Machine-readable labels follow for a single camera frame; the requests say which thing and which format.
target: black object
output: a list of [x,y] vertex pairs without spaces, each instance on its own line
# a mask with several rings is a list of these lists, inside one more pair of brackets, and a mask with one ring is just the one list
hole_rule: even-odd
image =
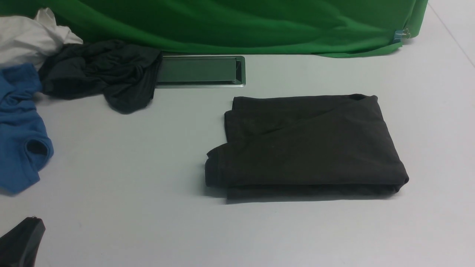
[[392,194],[409,181],[376,96],[236,97],[206,185],[228,199]]
[[119,40],[66,45],[39,70],[43,93],[63,99],[104,94],[128,114],[153,99],[162,61],[159,50]]
[[33,267],[45,225],[28,217],[0,238],[0,267]]

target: white floor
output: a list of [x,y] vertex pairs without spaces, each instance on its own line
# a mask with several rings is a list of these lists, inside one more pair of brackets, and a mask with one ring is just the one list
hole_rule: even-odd
[[[39,183],[0,195],[0,233],[42,218],[37,267],[472,267],[475,34],[443,0],[431,5],[390,56],[246,56],[246,87],[158,89],[131,115],[102,96],[42,99],[55,155]],[[351,93],[379,97],[411,178],[400,193],[233,205],[205,194],[206,153],[225,142],[234,96]]]

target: pile of clothes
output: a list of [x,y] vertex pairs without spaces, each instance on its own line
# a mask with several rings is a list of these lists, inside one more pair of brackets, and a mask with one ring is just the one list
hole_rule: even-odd
[[39,181],[53,155],[33,95],[61,99],[103,94],[129,114],[153,99],[160,50],[109,40],[83,44],[57,26],[50,9],[34,19],[0,17],[0,188],[17,194]]

